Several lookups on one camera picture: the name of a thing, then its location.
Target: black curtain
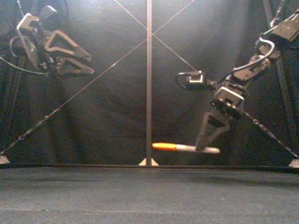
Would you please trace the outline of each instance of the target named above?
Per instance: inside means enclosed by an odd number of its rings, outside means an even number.
[[[58,8],[59,28],[92,55],[96,72],[66,80],[23,74],[4,147],[99,78],[7,156],[12,162],[138,165],[146,157],[146,1],[43,3]],[[34,6],[43,7],[40,1]],[[194,144],[211,109],[211,93],[183,90],[174,76],[192,66],[219,80],[248,63],[266,30],[262,1],[154,1],[154,142]],[[287,62],[298,65],[294,58]],[[244,110],[291,143],[275,68],[248,91]],[[297,98],[293,102],[298,110]],[[154,160],[160,165],[289,165],[293,158],[244,116],[212,146],[222,150],[218,156],[154,151]]]

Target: vertical pole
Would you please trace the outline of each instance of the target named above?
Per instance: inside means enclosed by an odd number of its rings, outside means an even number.
[[[152,165],[152,0],[147,0],[146,165]]]

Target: cable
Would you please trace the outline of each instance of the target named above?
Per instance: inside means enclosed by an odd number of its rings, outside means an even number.
[[[247,63],[244,66],[235,67],[232,69],[232,71],[228,74],[226,74],[226,76],[219,80],[219,82],[218,82],[219,84],[227,79],[227,77],[231,74],[234,74],[235,72],[238,72],[238,71],[240,71],[243,69],[247,69],[248,67],[252,67],[255,64],[258,64],[259,62],[262,62],[263,60],[266,60],[270,57],[270,55],[274,53],[274,51],[277,49],[275,43],[273,41],[267,40],[267,39],[263,39],[262,37],[259,37],[259,41],[271,45],[271,49],[270,49],[269,53],[266,54],[266,56],[262,57],[260,59],[258,59],[256,61]]]
[[[186,74],[176,74],[175,75],[175,82],[176,82],[176,84],[183,88],[183,89],[187,89],[187,87],[180,83],[180,81],[179,81],[179,77],[183,77],[183,76],[187,76]]]
[[[277,10],[277,13],[275,13],[275,17],[274,17],[273,21],[270,22],[270,27],[274,27],[275,26],[275,22],[279,19],[278,16],[279,16],[281,10],[283,9],[285,4],[286,4],[286,0],[282,0],[281,1],[281,4],[278,6],[278,10]]]
[[[8,64],[14,69],[16,69],[16,70],[20,70],[20,71],[23,71],[23,72],[26,72],[26,73],[28,73],[28,74],[42,74],[42,75],[46,75],[46,76],[47,76],[47,73],[38,73],[38,72],[34,72],[34,71],[30,71],[30,70],[26,70],[26,69],[20,68],[19,66],[16,66],[16,65],[12,64],[11,62],[8,62],[2,56],[0,56],[0,60],[2,60],[6,64]]]

